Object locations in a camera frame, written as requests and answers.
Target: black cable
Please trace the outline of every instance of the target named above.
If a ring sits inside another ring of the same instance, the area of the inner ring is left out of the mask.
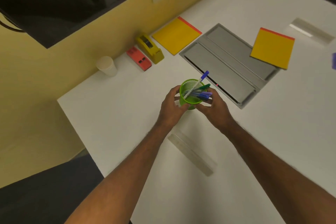
[[[12,28],[12,27],[8,26],[7,24],[3,23],[2,21],[0,21],[0,25],[3,26],[4,28],[7,28],[7,29],[11,30],[11,31],[15,31],[15,32],[19,32],[19,33],[25,33],[25,31],[23,31],[22,29]]]

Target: white desk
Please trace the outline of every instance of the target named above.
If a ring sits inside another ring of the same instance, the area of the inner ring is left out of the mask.
[[[221,23],[251,45],[260,27],[287,33],[297,17],[336,36],[336,7],[324,0],[202,0],[181,16],[202,32]],[[280,71],[244,109],[222,95],[243,127],[333,195],[335,47],[335,41],[319,48],[297,39],[288,71]],[[115,61],[116,77],[97,72],[58,100],[104,176],[154,124],[169,89],[200,77],[179,55],[163,53],[165,59],[146,72],[123,54]],[[165,140],[132,222],[283,223],[236,150],[200,112],[187,112],[178,126],[216,161],[217,169],[206,177]]]

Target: right hand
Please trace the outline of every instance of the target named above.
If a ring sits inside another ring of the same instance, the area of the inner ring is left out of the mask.
[[[226,133],[237,123],[231,116],[227,104],[219,96],[218,92],[211,88],[208,88],[207,91],[212,93],[212,102],[208,102],[211,106],[198,104],[195,105],[195,107],[208,118],[215,128],[219,129],[222,133]]]

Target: pen holder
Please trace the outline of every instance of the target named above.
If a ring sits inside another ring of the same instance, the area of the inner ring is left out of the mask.
[[[196,79],[186,80],[181,84],[181,87],[180,87],[180,105],[183,106],[185,103],[191,104],[191,106],[188,108],[188,110],[194,110],[195,109],[194,105],[202,102],[201,99],[193,97],[191,95],[187,96],[186,99],[184,99],[183,96],[182,96],[182,93],[186,90],[190,90],[195,85],[195,83],[197,81],[198,80],[196,80]],[[200,82],[196,86],[196,88],[201,87],[201,86],[204,86],[203,82]]]

